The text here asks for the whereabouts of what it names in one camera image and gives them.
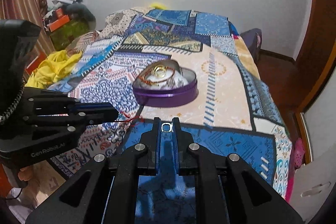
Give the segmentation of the pile of clothes and boxes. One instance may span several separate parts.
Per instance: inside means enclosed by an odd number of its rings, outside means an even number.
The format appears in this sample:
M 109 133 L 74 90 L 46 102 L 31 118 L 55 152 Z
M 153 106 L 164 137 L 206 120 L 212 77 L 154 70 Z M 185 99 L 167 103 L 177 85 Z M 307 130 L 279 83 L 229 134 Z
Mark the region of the pile of clothes and boxes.
M 43 27 L 57 51 L 96 28 L 96 18 L 83 0 L 53 0 L 42 18 Z

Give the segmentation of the orange box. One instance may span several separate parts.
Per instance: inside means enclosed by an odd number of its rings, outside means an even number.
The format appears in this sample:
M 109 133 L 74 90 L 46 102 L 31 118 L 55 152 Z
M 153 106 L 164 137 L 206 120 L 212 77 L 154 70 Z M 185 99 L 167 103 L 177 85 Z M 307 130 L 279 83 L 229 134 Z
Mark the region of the orange box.
M 65 25 L 69 21 L 70 21 L 70 18 L 69 18 L 68 15 L 62 16 L 58 20 L 56 20 L 56 21 L 54 21 L 54 22 L 52 22 L 48 25 L 50 32 L 54 32 L 55 30 L 62 27 L 63 25 Z

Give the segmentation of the blue patchwork bedspread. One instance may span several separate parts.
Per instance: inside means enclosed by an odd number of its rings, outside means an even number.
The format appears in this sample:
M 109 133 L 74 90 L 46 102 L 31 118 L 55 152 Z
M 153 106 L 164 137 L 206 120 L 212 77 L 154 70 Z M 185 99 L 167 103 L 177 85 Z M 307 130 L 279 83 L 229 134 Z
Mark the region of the blue patchwork bedspread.
M 69 178 L 98 153 L 114 156 L 163 122 L 159 173 L 139 179 L 136 223 L 195 223 L 192 177 L 176 173 L 171 120 L 212 153 L 240 155 L 282 197 L 292 143 L 243 38 L 224 16 L 132 8 L 106 18 L 75 49 L 71 73 L 51 85 L 83 103 L 109 102 L 117 122 L 89 126 L 50 159 Z

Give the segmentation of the white drawer cabinet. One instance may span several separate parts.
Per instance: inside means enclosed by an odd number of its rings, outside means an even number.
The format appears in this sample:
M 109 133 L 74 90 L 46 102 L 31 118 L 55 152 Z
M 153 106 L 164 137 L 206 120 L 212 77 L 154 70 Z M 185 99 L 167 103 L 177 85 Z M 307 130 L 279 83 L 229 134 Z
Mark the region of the white drawer cabinet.
M 289 204 L 309 223 L 318 214 L 335 186 L 335 146 L 297 169 Z

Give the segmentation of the yellow blanket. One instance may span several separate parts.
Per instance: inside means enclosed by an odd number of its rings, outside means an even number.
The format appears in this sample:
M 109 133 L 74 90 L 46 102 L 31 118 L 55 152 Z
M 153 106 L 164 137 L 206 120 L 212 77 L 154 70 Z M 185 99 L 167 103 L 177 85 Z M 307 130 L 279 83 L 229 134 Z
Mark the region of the yellow blanket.
M 66 50 L 51 53 L 35 69 L 25 87 L 46 89 L 68 76 L 82 57 L 82 52 L 68 56 Z

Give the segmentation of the purple heart-shaped tin box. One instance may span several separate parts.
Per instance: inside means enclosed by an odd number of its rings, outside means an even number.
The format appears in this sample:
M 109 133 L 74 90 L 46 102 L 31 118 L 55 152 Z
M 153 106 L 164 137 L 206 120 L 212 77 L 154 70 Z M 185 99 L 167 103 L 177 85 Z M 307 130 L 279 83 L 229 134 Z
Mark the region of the purple heart-shaped tin box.
M 132 84 L 136 101 L 142 106 L 178 107 L 198 96 L 197 74 L 166 59 L 148 65 Z

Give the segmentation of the striped pillow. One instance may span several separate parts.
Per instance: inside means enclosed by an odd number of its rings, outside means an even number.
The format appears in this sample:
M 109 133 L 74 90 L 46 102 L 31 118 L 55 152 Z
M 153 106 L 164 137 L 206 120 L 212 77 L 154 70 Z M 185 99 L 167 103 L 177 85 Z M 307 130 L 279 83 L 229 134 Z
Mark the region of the striped pillow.
M 75 38 L 72 43 L 66 47 L 68 56 L 72 56 L 76 53 L 84 53 L 86 48 L 95 42 L 100 37 L 100 31 L 90 31 Z

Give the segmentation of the dark purple bag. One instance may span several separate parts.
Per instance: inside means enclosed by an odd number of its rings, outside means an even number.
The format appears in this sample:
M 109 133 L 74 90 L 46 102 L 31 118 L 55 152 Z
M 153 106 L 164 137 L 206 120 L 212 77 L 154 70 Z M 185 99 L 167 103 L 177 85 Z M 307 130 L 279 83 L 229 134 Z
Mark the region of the dark purple bag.
M 254 62 L 257 63 L 259 60 L 259 54 L 263 40 L 262 30 L 260 28 L 253 28 L 251 30 L 242 32 L 240 36 L 244 40 L 244 43 L 247 46 Z

